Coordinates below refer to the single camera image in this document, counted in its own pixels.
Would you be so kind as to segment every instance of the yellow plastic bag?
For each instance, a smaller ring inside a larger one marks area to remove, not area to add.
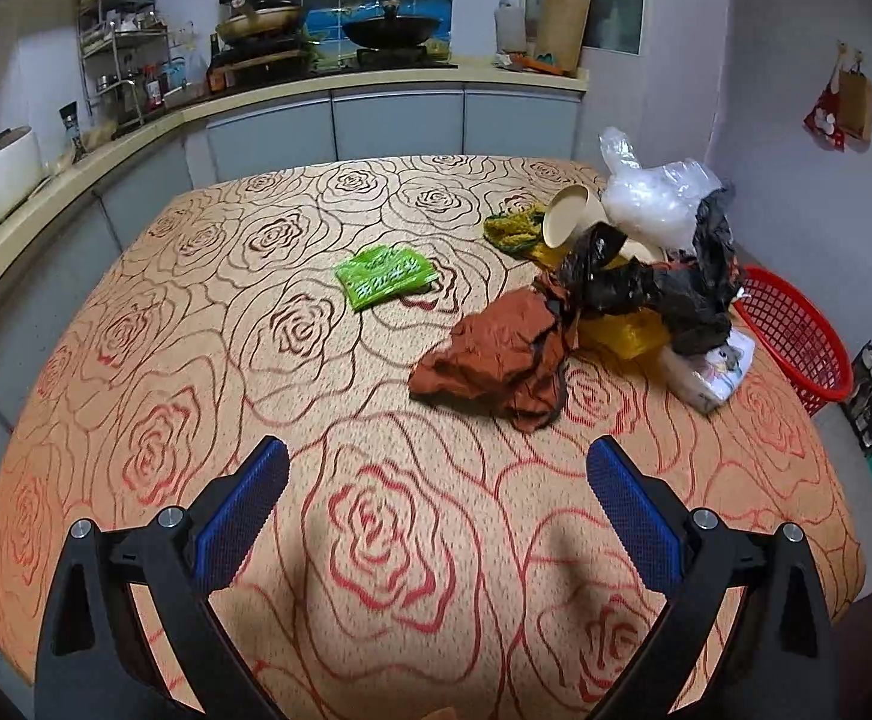
[[[631,360],[669,343],[663,318],[648,308],[623,317],[598,317],[579,322],[579,350],[576,356],[598,362],[593,354],[600,346],[615,352],[621,360]]]
[[[549,248],[547,245],[539,242],[527,252],[526,257],[537,264],[543,271],[549,271],[550,274],[554,274],[568,253],[569,247]]]

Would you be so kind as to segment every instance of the brown cloth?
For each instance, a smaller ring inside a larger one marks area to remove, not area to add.
[[[460,319],[450,346],[423,355],[409,375],[419,398],[475,401],[516,429],[552,422],[565,402],[564,361],[576,347],[568,293],[549,274]]]

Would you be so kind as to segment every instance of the pepper grinder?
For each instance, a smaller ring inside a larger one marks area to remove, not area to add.
[[[62,123],[66,128],[68,135],[76,147],[76,156],[73,157],[73,164],[79,162],[85,156],[85,146],[82,144],[82,134],[79,133],[79,115],[76,112],[76,104],[69,103],[59,108],[59,115],[62,117]]]

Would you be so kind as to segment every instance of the red decoration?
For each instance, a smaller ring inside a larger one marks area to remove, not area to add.
[[[824,138],[830,146],[838,151],[843,151],[846,147],[846,134],[837,124],[839,119],[839,71],[842,69],[845,54],[846,45],[840,43],[839,55],[836,57],[836,66],[832,69],[829,84],[819,95],[819,99],[816,100],[809,115],[802,120],[811,133]]]

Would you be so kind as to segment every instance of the green plastic packet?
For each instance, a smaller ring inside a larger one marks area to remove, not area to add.
[[[353,311],[362,311],[393,295],[421,290],[439,274],[417,251],[380,245],[338,264],[336,278],[343,284]]]

